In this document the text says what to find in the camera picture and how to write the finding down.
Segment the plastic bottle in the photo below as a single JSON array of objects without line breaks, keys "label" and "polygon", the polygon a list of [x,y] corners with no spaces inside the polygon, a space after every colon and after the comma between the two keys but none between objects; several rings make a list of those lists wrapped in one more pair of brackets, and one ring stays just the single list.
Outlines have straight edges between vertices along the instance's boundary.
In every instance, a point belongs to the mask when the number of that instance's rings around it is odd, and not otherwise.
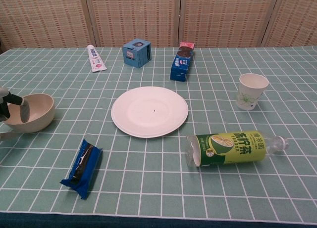
[{"label": "plastic bottle", "polygon": [[191,167],[262,160],[289,146],[288,139],[259,131],[188,136],[187,140],[186,162]]}]

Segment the beige bowl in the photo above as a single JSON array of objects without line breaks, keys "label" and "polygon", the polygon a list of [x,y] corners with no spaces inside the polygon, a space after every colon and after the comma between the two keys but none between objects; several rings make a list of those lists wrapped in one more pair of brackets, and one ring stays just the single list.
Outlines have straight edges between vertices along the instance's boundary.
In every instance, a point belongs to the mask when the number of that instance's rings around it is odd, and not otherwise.
[{"label": "beige bowl", "polygon": [[45,93],[35,93],[25,96],[30,105],[30,119],[22,123],[20,106],[9,104],[10,118],[4,121],[12,129],[22,133],[34,133],[47,127],[55,114],[54,99]]}]

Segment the woven blind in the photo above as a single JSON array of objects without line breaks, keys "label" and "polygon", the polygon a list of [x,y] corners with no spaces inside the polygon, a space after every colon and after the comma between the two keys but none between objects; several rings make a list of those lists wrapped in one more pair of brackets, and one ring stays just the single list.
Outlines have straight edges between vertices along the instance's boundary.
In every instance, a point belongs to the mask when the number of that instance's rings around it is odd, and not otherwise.
[{"label": "woven blind", "polygon": [[198,47],[257,46],[272,0],[185,0],[181,36]]},{"label": "woven blind", "polygon": [[317,0],[282,0],[265,46],[317,45]]},{"label": "woven blind", "polygon": [[91,43],[80,0],[0,0],[0,39],[13,47]]},{"label": "woven blind", "polygon": [[134,38],[176,45],[179,0],[91,0],[88,6],[101,46],[121,47]]}]

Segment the red package top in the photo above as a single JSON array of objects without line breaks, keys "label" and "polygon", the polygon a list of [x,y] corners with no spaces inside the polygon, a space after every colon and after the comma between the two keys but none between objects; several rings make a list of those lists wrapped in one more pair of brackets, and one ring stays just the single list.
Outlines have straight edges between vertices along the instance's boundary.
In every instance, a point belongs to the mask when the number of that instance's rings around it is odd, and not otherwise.
[{"label": "red package top", "polygon": [[187,47],[190,47],[192,50],[194,50],[195,44],[189,43],[189,42],[180,42],[180,47],[181,46],[187,46]]}]

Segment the white toothpaste tube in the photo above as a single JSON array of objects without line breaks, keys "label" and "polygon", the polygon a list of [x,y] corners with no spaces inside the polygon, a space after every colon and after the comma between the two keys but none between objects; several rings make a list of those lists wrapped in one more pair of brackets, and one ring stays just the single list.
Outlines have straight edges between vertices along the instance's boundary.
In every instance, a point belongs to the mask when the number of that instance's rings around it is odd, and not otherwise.
[{"label": "white toothpaste tube", "polygon": [[89,55],[89,60],[90,60],[92,71],[96,72],[96,71],[106,70],[107,68],[106,68],[104,62],[102,61],[101,57],[97,53],[95,47],[92,45],[88,45],[87,50],[88,50],[88,55]]}]

